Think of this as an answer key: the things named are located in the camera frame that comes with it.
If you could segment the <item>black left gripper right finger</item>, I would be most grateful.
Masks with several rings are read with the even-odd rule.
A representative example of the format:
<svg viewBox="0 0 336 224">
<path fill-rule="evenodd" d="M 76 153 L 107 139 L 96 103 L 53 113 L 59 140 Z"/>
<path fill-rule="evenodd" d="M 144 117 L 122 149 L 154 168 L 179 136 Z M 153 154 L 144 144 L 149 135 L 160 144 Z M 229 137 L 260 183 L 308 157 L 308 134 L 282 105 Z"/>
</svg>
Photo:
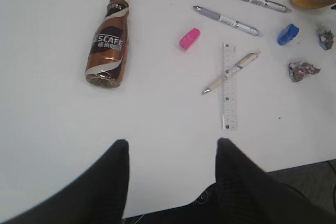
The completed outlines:
<svg viewBox="0 0 336 224">
<path fill-rule="evenodd" d="M 216 153 L 217 196 L 224 223 L 335 223 L 335 216 L 273 180 L 231 140 Z"/>
</svg>

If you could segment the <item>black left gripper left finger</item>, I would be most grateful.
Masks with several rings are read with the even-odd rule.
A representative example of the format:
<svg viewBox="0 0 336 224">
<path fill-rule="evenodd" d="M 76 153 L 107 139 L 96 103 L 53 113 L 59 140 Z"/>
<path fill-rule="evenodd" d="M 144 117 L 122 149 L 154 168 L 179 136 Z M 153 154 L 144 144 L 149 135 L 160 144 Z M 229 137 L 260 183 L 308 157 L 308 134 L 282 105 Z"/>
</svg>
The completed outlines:
<svg viewBox="0 0 336 224">
<path fill-rule="evenodd" d="M 122 223 L 129 186 L 129 144 L 115 141 L 64 189 L 7 223 Z"/>
</svg>

